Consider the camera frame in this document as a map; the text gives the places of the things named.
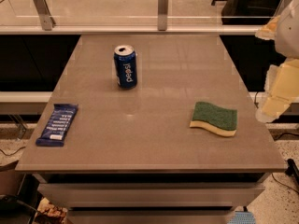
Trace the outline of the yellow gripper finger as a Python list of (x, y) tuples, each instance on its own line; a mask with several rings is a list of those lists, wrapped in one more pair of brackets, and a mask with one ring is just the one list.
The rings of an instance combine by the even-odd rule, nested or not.
[(266, 25), (262, 26), (255, 36), (262, 40), (274, 40), (276, 38), (276, 31), (278, 27), (279, 16), (271, 19)]
[(299, 97), (299, 60), (271, 65), (266, 74), (264, 95), (256, 111), (256, 119), (267, 123), (278, 119)]

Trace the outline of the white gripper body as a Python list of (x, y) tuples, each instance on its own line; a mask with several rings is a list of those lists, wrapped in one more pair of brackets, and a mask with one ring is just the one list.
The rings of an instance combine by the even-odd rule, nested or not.
[(299, 0), (291, 0), (282, 10), (277, 24), (275, 47), (286, 58), (299, 58)]

